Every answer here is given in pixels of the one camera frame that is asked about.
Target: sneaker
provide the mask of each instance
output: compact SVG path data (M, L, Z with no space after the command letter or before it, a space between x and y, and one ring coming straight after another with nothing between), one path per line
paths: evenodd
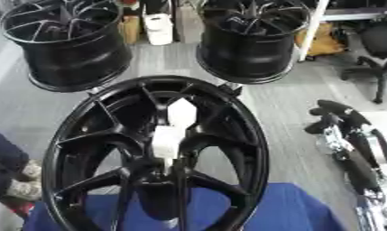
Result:
M41 184L38 181L20 182L12 180L6 195L28 201L36 201L41 199Z
M29 162L24 166L22 174L30 178L30 180L41 179L41 166L35 160L29 160Z

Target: blue table cover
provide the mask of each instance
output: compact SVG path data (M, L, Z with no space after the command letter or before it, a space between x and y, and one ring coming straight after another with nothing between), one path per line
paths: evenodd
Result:
M109 231L116 195L88 197L87 213L102 230ZM212 190L193 189L189 203L189 230L199 231L214 223L229 206L229 200ZM36 204L23 231L60 231L43 203ZM134 197L124 218L127 231L169 231L162 222L147 217ZM330 209L290 183L270 183L245 231L342 231Z

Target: black alloy wheel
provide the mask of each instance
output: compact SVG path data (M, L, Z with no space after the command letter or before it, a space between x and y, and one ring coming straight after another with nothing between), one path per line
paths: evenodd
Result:
M292 68L294 35L309 21L300 0L207 0L198 11L205 25L198 63L242 84L284 77Z
M5 36L23 48L30 81L58 92L98 87L132 58L118 31L123 10L113 0L39 0L1 20Z
M163 161L152 154L152 133L156 125L168 124L167 107L180 98L197 108L197 121L187 129L170 173L164 174ZM238 186L195 170L201 151L209 146L219 147L233 164ZM121 155L122 166L95 175L114 149ZM180 230L187 231L190 190L206 188L227 196L231 207L205 230L236 231L256 209L268 174L263 131L238 99L201 80L156 76L115 84L75 108L46 152L43 199L63 230L108 230L88 218L85 197L92 189L117 185L121 189L110 230L123 230L128 202L136 193L150 217L178 218ZM164 200L174 207L150 209L150 203Z

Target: person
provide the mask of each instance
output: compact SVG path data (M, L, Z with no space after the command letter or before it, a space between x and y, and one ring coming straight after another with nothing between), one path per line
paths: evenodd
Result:
M41 198L41 166L0 134L0 198Z

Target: trousers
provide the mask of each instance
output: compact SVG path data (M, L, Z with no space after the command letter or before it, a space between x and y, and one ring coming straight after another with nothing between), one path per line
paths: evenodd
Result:
M9 189L12 178L22 172L29 155L0 134L0 197Z

